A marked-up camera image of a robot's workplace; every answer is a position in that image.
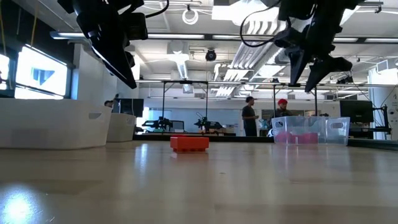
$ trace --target red cap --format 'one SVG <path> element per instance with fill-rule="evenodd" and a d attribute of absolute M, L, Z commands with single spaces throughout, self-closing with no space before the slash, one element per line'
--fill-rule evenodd
<path fill-rule="evenodd" d="M 281 103 L 287 104 L 287 100 L 285 100 L 285 99 L 280 99 L 280 100 L 278 101 L 278 105 L 281 104 Z"/>

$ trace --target security camera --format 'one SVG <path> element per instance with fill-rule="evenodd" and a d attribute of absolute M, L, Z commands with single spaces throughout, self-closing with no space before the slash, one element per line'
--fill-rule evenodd
<path fill-rule="evenodd" d="M 208 49 L 207 53 L 206 53 L 206 61 L 212 62 L 212 61 L 216 60 L 216 58 L 217 58 L 217 54 L 214 51 L 214 49 Z"/>

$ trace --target white plastic bin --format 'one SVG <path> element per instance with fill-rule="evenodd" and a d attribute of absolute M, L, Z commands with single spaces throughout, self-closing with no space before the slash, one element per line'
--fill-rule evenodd
<path fill-rule="evenodd" d="M 272 119 L 275 143 L 347 145 L 349 118 L 287 116 Z"/>
<path fill-rule="evenodd" d="M 78 100 L 0 99 L 0 148 L 104 146 L 111 108 Z"/>
<path fill-rule="evenodd" d="M 107 142 L 132 141 L 136 117 L 129 114 L 113 113 L 109 124 Z"/>

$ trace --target orange block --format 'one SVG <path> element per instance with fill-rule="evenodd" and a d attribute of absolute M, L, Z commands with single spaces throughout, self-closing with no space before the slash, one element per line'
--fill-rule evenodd
<path fill-rule="evenodd" d="M 175 136 L 170 138 L 174 152 L 204 152 L 209 148 L 209 138 Z"/>

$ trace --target black metal pole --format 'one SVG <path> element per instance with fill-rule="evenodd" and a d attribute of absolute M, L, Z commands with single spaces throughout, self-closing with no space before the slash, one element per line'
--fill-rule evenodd
<path fill-rule="evenodd" d="M 315 116 L 318 116 L 318 95 L 317 95 L 317 86 L 315 86 L 314 92 L 315 92 Z"/>
<path fill-rule="evenodd" d="M 208 100 L 209 100 L 209 83 L 206 83 L 206 117 L 207 117 L 207 107 L 208 107 Z"/>
<path fill-rule="evenodd" d="M 274 116 L 275 116 L 276 115 L 276 92 L 275 92 L 276 86 L 273 85 L 273 88 L 274 88 Z"/>
<path fill-rule="evenodd" d="M 165 98 L 166 82 L 163 82 L 163 105 L 162 105 L 162 117 L 164 119 L 164 98 Z"/>

